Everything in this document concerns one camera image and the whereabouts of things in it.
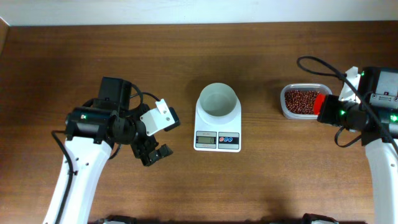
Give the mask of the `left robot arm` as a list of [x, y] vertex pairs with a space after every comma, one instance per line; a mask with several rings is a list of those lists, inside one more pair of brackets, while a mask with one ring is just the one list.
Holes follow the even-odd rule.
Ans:
[[44, 223], [87, 223], [100, 175], [123, 145], [146, 167], [172, 155], [154, 135], [179, 126], [177, 113], [160, 99], [149, 108], [144, 95], [127, 80], [103, 77], [98, 96], [67, 115], [65, 140], [52, 131], [63, 161]]

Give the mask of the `orange measuring scoop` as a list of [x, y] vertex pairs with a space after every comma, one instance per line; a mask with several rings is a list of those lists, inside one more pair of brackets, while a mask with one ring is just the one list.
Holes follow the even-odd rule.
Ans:
[[314, 104], [313, 104], [313, 113], [314, 115], [319, 115], [320, 110], [322, 107], [323, 102], [325, 101], [326, 95], [319, 93], [317, 97], [315, 98]]

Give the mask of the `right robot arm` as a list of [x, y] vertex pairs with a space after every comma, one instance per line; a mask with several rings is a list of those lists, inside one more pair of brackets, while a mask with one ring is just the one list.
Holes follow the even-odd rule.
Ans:
[[373, 183], [376, 223], [397, 223], [397, 70], [352, 67], [340, 95], [317, 98], [318, 122], [359, 132]]

